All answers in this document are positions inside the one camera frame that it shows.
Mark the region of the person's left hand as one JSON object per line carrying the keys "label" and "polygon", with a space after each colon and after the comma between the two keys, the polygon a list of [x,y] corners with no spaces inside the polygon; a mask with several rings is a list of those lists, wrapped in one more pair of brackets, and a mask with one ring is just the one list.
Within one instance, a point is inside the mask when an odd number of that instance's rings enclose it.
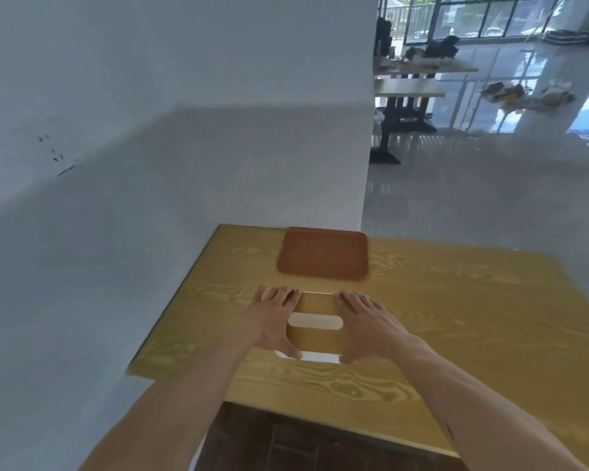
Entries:
{"label": "person's left hand", "polygon": [[275,351],[275,339],[286,334],[287,325],[294,312],[302,291],[289,286],[267,289],[260,285],[250,305],[243,313],[243,323],[252,332],[254,347]]}

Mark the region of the person's right hand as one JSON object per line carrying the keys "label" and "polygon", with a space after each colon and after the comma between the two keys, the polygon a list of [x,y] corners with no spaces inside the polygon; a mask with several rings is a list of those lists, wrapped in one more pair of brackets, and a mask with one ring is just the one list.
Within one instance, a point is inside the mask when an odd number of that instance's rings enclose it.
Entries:
{"label": "person's right hand", "polygon": [[396,363],[401,341],[408,336],[405,327],[381,303],[365,294],[344,290],[334,298],[348,332],[347,346],[366,348],[370,359],[365,361]]}

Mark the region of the white box with bamboo lid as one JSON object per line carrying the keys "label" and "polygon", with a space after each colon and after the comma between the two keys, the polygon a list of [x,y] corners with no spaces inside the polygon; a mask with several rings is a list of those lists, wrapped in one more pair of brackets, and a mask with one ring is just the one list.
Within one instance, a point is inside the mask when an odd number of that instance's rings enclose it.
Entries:
{"label": "white box with bamboo lid", "polygon": [[307,362],[339,364],[348,332],[333,294],[303,292],[286,325],[286,336]]}

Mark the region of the person's left forearm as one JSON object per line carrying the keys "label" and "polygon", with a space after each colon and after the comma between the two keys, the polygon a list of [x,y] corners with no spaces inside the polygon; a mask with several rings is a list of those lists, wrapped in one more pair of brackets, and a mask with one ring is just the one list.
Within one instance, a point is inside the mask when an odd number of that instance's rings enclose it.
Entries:
{"label": "person's left forearm", "polygon": [[250,349],[254,328],[227,332],[153,382],[78,471],[188,471]]}

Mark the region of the person's right forearm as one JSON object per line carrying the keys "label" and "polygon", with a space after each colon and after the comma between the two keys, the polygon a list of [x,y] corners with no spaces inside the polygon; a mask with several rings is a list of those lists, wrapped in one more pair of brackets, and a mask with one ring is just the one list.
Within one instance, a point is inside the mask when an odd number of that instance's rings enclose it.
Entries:
{"label": "person's right forearm", "polygon": [[537,419],[434,352],[392,334],[392,360],[470,471],[589,471]]}

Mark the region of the brown rectangular tray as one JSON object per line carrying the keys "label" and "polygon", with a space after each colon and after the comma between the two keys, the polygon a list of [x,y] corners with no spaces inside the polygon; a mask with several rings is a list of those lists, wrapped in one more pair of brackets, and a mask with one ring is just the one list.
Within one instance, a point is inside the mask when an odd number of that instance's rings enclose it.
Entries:
{"label": "brown rectangular tray", "polygon": [[349,230],[291,227],[276,267],[295,276],[360,281],[369,274],[368,237]]}

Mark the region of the light table with black legs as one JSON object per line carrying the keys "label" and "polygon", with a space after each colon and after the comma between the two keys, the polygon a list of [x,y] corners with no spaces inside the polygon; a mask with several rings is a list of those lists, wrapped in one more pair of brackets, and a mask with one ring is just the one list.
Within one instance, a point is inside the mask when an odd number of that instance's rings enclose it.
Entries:
{"label": "light table with black legs", "polygon": [[379,78],[374,81],[376,98],[387,102],[381,120],[381,140],[370,149],[372,165],[400,165],[400,160],[389,151],[393,134],[436,134],[437,128],[427,119],[428,104],[432,99],[444,98],[445,89],[435,75],[401,75],[399,78]]}

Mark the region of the long light table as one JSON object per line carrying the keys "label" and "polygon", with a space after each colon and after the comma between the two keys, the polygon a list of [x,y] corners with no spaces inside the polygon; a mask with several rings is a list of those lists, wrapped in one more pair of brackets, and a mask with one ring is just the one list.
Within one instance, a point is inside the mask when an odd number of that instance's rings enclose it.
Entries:
{"label": "long light table", "polygon": [[478,68],[464,60],[443,59],[387,59],[376,58],[372,69],[375,77],[437,75],[439,73],[474,73]]}

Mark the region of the yellow and black floor clutter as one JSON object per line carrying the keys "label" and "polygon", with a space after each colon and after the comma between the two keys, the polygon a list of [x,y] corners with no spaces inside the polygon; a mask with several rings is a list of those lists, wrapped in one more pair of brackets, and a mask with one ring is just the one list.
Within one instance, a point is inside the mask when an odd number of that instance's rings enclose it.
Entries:
{"label": "yellow and black floor clutter", "polygon": [[506,81],[488,84],[480,92],[480,96],[486,102],[498,104],[505,112],[523,109],[527,101],[524,86]]}

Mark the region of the black office chair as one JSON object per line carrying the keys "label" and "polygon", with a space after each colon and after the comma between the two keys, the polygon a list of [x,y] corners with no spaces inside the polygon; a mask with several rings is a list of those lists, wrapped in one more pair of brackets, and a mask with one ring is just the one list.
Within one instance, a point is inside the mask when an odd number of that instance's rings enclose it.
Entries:
{"label": "black office chair", "polygon": [[374,41],[374,57],[388,57],[392,46],[393,23],[384,17],[376,21],[376,37]]}

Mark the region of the black backpack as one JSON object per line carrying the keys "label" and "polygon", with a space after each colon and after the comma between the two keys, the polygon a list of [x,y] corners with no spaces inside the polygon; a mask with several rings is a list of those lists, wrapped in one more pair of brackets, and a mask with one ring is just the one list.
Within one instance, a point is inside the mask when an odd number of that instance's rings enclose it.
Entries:
{"label": "black backpack", "polygon": [[423,58],[424,59],[454,59],[458,53],[456,44],[461,40],[457,36],[449,35],[439,41],[432,41],[427,44]]}

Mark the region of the beige bag pile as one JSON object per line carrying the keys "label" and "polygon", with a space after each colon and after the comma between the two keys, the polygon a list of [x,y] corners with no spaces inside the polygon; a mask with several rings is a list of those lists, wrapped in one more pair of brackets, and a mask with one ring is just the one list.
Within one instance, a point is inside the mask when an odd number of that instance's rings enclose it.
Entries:
{"label": "beige bag pile", "polygon": [[535,89],[532,109],[549,110],[556,109],[576,101],[576,96],[571,92],[572,82],[552,79],[541,90]]}

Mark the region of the dark stacked mats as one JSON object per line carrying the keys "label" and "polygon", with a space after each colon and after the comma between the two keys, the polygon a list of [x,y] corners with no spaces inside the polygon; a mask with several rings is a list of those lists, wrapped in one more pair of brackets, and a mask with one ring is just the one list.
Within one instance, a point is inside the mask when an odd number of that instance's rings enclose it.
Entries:
{"label": "dark stacked mats", "polygon": [[542,42],[557,45],[589,45],[589,28],[574,31],[574,30],[550,30],[543,34]]}

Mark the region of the black framed window wall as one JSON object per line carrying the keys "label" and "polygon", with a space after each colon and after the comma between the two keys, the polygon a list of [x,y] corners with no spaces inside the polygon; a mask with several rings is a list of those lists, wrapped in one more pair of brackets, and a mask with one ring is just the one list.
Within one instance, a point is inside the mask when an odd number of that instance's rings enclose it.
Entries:
{"label": "black framed window wall", "polygon": [[377,14],[406,46],[447,36],[489,42],[589,32],[589,0],[377,0]]}

